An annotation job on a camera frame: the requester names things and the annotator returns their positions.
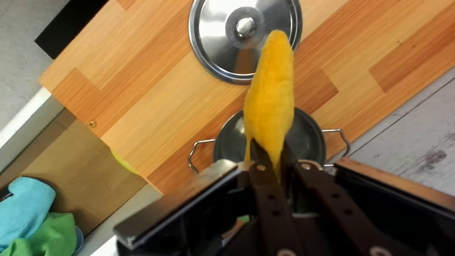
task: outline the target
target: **wooden cutting board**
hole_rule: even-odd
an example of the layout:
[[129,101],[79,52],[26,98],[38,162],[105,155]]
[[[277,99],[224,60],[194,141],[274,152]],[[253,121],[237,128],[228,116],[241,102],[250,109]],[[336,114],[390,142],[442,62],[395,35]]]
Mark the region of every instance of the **wooden cutting board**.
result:
[[[299,0],[295,104],[349,139],[455,64],[455,0]],[[241,109],[247,87],[206,72],[189,0],[109,0],[41,77],[92,132],[162,192],[193,178],[190,145]],[[326,136],[329,153],[341,149]],[[210,148],[196,155],[210,163]]]

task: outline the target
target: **metal pot lid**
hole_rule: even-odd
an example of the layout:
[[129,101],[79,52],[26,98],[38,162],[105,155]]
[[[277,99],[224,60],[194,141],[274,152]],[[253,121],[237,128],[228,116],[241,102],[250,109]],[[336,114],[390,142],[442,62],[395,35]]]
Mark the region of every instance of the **metal pot lid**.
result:
[[189,17],[191,48],[204,68],[230,82],[248,82],[271,30],[294,48],[301,35],[298,0],[194,0]]

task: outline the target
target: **banana peel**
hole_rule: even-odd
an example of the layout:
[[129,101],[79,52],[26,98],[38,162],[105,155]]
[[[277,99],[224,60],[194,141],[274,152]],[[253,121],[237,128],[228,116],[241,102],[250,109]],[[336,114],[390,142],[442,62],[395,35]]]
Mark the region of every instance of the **banana peel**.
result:
[[282,31],[268,34],[243,105],[245,161],[254,139],[268,155],[280,182],[280,155],[294,119],[294,52]]

